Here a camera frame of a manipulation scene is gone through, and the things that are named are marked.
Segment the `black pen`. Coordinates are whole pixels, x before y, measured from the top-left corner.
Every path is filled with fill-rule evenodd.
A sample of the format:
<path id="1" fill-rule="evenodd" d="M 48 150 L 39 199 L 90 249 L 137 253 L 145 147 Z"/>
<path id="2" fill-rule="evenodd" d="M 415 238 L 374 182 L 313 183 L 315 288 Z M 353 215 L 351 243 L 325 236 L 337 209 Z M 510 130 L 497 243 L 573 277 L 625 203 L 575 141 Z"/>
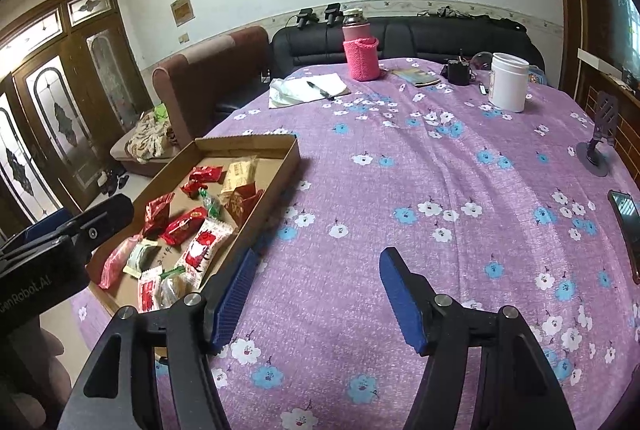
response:
<path id="1" fill-rule="evenodd" d="M 334 101 L 334 96 L 332 96 L 332 94 L 329 94 L 328 91 L 325 91 L 324 89 L 320 88 L 319 86 L 317 86 L 316 84 L 314 84 L 313 82 L 311 82 L 310 80 L 306 81 L 306 84 L 311 88 L 314 89 L 315 91 L 318 91 L 320 96 L 323 99 L 329 100 L 329 101 Z"/>

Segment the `wooden glass double door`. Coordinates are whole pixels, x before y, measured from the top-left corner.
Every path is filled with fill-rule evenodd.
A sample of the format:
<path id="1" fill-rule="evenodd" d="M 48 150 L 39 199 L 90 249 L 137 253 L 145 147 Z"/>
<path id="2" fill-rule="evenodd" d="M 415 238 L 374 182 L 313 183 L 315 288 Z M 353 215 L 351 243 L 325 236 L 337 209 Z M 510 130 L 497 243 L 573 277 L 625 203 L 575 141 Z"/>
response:
<path id="1" fill-rule="evenodd" d="M 1 30 L 1 187 L 18 222 L 99 195 L 152 100 L 118 0 L 45 0 Z"/>

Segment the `shallow cardboard box tray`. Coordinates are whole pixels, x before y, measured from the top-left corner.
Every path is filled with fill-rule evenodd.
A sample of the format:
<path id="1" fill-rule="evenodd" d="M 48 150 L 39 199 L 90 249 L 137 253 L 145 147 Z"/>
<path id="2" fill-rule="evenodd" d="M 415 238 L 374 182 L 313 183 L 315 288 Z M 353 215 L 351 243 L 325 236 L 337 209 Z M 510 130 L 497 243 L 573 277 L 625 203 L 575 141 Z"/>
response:
<path id="1" fill-rule="evenodd" d="M 93 254 L 90 288 L 107 313 L 170 307 L 252 246 L 300 162 L 295 135 L 192 141 L 132 204 L 134 217 Z"/>

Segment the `small black cup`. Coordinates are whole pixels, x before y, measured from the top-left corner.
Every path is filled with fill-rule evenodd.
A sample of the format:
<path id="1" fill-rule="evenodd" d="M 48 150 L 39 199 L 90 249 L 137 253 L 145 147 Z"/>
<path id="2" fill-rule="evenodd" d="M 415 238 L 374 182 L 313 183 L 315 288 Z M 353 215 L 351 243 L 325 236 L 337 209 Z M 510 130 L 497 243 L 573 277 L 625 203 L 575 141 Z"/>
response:
<path id="1" fill-rule="evenodd" d="M 468 86 L 472 79 L 472 71 L 464 59 L 449 59 L 440 71 L 451 85 Z"/>

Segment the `pink sleeved thermos bottle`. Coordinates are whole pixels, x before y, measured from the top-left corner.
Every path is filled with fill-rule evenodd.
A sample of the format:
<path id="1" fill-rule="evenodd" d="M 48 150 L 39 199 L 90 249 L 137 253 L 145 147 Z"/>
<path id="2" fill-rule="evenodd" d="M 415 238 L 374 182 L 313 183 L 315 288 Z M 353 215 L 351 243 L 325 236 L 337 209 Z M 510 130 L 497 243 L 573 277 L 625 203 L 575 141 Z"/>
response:
<path id="1" fill-rule="evenodd" d="M 360 8 L 344 11 L 342 31 L 349 76 L 358 82 L 378 79 L 378 39 L 371 33 L 370 23 Z"/>

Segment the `purple floral tablecloth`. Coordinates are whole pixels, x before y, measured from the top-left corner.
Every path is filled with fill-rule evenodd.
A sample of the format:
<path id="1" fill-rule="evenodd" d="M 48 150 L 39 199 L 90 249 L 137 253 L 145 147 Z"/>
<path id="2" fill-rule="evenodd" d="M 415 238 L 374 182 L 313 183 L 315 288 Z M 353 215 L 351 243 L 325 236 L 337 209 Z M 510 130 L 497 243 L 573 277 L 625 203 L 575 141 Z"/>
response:
<path id="1" fill-rule="evenodd" d="M 405 343 L 378 275 L 381 251 L 462 306 L 523 314 L 578 428 L 614 410 L 639 362 L 639 289 L 608 192 L 637 195 L 618 154 L 598 178 L 575 147 L 587 114 L 546 86 L 523 112 L 473 86 L 418 89 L 387 60 L 347 96 L 216 126 L 295 135 L 300 164 L 259 231 L 260 262 L 212 373 L 235 429 L 399 429 L 425 362 Z"/>

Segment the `yellow biscuit packet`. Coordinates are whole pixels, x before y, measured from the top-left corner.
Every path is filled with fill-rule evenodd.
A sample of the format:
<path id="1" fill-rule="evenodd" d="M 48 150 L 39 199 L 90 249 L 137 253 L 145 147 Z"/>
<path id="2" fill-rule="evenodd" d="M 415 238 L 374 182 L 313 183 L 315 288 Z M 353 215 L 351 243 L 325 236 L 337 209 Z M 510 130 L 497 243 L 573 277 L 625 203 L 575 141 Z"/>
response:
<path id="1" fill-rule="evenodd" d="M 256 156 L 243 156 L 232 161 L 224 175 L 220 195 L 227 196 L 238 187 L 254 183 L 256 168 Z"/>

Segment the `red oval snack packet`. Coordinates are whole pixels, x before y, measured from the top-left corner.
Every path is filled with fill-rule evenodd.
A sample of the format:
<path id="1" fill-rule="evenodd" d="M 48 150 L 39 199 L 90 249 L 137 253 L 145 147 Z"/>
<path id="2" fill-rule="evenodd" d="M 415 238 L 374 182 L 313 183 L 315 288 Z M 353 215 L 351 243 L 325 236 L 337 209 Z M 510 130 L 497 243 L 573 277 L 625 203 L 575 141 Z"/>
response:
<path id="1" fill-rule="evenodd" d="M 201 228 L 206 218 L 207 211 L 203 206 L 193 208 L 171 221 L 160 235 L 160 239 L 169 246 L 180 246 Z"/>

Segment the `dark red triangular packet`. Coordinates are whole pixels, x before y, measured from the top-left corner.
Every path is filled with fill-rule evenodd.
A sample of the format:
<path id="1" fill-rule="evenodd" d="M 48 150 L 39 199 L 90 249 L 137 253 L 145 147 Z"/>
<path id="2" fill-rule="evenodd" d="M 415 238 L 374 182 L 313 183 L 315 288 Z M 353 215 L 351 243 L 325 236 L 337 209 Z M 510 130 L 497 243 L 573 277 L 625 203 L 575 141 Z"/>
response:
<path id="1" fill-rule="evenodd" d="M 236 187 L 231 192 L 224 207 L 239 228 L 247 221 L 263 194 L 264 191 L 258 189 L 254 182 Z"/>

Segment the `red candy wrapper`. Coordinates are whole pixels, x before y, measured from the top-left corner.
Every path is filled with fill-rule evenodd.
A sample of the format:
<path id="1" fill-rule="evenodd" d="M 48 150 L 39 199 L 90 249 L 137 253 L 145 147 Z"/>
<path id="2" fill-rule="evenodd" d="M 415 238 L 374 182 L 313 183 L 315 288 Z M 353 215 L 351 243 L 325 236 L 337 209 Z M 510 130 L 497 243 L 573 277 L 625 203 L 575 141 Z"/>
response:
<path id="1" fill-rule="evenodd" d="M 223 174 L 222 166 L 196 166 L 192 169 L 189 180 L 198 183 L 216 183 Z"/>

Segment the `small white red sachet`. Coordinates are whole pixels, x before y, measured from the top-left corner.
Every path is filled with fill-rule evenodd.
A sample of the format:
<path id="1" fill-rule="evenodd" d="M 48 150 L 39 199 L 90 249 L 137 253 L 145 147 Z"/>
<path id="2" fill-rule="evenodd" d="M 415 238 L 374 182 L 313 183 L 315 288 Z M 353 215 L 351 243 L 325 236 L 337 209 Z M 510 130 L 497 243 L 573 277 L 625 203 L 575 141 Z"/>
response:
<path id="1" fill-rule="evenodd" d="M 164 270 L 161 265 L 145 270 L 138 280 L 138 311 L 148 313 L 160 309 L 158 292 Z"/>

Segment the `white plastic jar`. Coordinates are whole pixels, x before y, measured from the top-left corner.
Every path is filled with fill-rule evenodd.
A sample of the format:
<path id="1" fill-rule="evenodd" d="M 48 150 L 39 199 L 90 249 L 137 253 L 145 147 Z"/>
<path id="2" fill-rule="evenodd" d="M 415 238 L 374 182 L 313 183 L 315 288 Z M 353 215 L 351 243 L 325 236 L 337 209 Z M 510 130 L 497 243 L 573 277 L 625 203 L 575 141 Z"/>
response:
<path id="1" fill-rule="evenodd" d="M 495 52 L 491 59 L 489 102 L 498 109 L 521 113 L 525 109 L 529 63 L 512 54 Z"/>

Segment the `black phone stand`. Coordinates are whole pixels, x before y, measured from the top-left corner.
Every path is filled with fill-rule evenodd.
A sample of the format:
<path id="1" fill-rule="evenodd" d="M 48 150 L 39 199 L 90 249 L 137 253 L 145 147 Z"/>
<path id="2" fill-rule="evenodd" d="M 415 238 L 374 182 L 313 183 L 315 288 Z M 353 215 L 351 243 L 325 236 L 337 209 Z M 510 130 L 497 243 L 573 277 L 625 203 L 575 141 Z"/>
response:
<path id="1" fill-rule="evenodd" d="M 597 109 L 594 112 L 593 133 L 588 142 L 576 145 L 576 155 L 582 166 L 593 176 L 608 176 L 608 161 L 598 150 L 600 143 L 613 145 L 618 122 L 618 100 L 604 91 L 598 93 Z"/>

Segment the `black smartphone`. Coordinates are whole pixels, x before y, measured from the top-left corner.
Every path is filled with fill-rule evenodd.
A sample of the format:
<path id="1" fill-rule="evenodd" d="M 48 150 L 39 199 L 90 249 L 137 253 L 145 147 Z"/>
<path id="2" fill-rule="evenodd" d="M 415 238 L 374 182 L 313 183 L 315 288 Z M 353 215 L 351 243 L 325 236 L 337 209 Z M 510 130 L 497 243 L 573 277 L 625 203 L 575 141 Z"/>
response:
<path id="1" fill-rule="evenodd" d="M 610 202 L 620 231 L 627 248 L 629 257 L 631 278 L 635 284 L 640 283 L 639 277 L 639 239 L 640 239 L 640 217 L 639 208 L 634 199 L 627 193 L 621 191 L 608 191 L 608 201 Z"/>

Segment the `green edged clear packet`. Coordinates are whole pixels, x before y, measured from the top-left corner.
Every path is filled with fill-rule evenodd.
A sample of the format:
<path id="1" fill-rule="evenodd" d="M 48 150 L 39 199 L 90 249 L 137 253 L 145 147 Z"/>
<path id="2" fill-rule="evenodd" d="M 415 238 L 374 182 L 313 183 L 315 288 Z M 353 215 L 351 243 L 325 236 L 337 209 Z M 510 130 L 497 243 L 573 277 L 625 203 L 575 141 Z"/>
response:
<path id="1" fill-rule="evenodd" d="M 183 265 L 160 274 L 160 285 L 155 294 L 158 307 L 170 308 L 186 294 L 189 286 L 189 274 Z"/>

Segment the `black leather sofa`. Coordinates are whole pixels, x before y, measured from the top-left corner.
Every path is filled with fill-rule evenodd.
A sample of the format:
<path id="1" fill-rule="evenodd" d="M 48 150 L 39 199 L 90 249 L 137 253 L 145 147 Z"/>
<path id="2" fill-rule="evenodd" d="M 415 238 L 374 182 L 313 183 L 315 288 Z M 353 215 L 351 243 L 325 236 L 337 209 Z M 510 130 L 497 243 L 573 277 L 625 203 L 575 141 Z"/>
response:
<path id="1" fill-rule="evenodd" d="M 378 39 L 378 57 L 418 58 L 440 64 L 457 56 L 467 59 L 482 51 L 520 57 L 541 70 L 544 57 L 524 25 L 490 16 L 379 16 L 369 20 Z M 341 27 L 324 23 L 303 28 L 283 27 L 271 40 L 273 77 L 286 77 L 299 68 L 346 61 Z"/>

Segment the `patterned blanket on chair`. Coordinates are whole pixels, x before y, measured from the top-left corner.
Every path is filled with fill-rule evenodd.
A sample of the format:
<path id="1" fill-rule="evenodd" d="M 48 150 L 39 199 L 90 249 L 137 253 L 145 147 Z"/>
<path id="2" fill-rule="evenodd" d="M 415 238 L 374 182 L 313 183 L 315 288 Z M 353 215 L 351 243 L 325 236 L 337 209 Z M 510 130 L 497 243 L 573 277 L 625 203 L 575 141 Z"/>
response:
<path id="1" fill-rule="evenodd" d="M 160 103 L 141 115 L 125 150 L 139 163 L 146 163 L 168 156 L 175 145 L 174 129 L 166 105 Z"/>

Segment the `pink snack packet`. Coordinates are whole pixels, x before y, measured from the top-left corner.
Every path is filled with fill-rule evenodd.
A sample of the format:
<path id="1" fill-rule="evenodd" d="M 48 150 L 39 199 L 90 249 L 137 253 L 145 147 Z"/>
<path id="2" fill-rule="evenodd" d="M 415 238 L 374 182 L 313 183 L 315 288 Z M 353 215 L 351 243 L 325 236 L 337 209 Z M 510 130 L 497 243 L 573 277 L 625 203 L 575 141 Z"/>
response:
<path id="1" fill-rule="evenodd" d="M 118 282 L 131 251 L 133 251 L 137 243 L 140 243 L 141 241 L 142 236 L 140 234 L 132 235 L 124 239 L 111 252 L 111 254 L 106 258 L 101 272 L 101 280 L 98 284 L 101 289 L 107 291 L 107 289 L 110 289 Z"/>

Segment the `white red snack packet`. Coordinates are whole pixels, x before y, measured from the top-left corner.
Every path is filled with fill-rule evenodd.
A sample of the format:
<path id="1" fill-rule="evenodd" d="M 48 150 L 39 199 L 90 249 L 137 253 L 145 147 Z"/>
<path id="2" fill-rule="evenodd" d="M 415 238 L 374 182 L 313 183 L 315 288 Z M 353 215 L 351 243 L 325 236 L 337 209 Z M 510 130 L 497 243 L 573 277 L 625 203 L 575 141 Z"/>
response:
<path id="1" fill-rule="evenodd" d="M 192 241 L 177 261 L 184 268 L 186 281 L 192 289 L 201 287 L 213 257 L 234 233 L 232 225 L 217 219 L 205 219 Z"/>

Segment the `white notebook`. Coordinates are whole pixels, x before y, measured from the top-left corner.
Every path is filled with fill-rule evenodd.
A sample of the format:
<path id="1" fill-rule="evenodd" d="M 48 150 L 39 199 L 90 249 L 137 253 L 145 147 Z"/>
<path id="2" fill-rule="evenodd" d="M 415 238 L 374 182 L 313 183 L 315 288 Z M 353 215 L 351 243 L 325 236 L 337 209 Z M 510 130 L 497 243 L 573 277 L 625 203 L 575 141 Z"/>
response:
<path id="1" fill-rule="evenodd" d="M 294 105 L 311 103 L 323 99 L 318 91 L 311 89 L 306 81 L 310 80 L 328 91 L 334 98 L 350 94 L 350 90 L 335 73 L 324 75 L 306 75 L 299 78 L 273 79 L 269 86 L 269 109 L 285 109 Z"/>

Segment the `colourful booklet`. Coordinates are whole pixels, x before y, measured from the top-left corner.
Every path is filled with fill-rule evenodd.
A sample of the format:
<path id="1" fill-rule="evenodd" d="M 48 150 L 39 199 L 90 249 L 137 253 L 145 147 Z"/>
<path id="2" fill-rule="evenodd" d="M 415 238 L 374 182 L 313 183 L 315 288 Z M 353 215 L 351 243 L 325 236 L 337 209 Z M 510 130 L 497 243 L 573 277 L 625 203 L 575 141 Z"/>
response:
<path id="1" fill-rule="evenodd" d="M 393 70 L 392 74 L 399 77 L 405 83 L 416 88 L 437 85 L 440 82 L 438 75 L 419 70 L 419 68 L 407 68 L 406 70 Z"/>

